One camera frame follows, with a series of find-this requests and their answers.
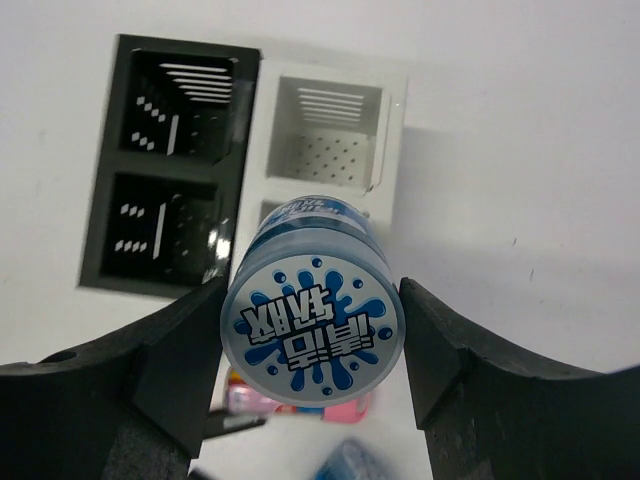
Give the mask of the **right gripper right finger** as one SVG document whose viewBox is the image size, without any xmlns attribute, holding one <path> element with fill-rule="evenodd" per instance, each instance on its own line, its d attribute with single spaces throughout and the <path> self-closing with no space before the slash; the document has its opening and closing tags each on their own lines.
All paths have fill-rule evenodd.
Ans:
<svg viewBox="0 0 640 480">
<path fill-rule="evenodd" d="M 437 479 L 635 479 L 639 371 L 536 354 L 400 285 L 417 427 Z"/>
</svg>

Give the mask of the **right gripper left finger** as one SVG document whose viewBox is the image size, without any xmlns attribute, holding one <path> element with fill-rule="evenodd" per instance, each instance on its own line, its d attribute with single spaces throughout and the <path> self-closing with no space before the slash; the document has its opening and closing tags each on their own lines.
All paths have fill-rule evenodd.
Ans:
<svg viewBox="0 0 640 480">
<path fill-rule="evenodd" d="M 1 368 L 5 479 L 184 479 L 201 451 L 227 283 L 37 363 Z"/>
</svg>

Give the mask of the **blue slime jar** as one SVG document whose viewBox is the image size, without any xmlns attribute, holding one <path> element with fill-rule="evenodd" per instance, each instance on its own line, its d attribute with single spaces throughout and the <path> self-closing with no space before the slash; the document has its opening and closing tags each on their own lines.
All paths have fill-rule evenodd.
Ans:
<svg viewBox="0 0 640 480">
<path fill-rule="evenodd" d="M 378 460 L 355 439 L 341 442 L 316 472 L 315 480 L 384 480 Z"/>
<path fill-rule="evenodd" d="M 322 195 L 291 200 L 262 221 L 221 310 L 232 367 L 263 395 L 295 406 L 369 393 L 393 370 L 405 334 L 368 218 Z"/>
</svg>

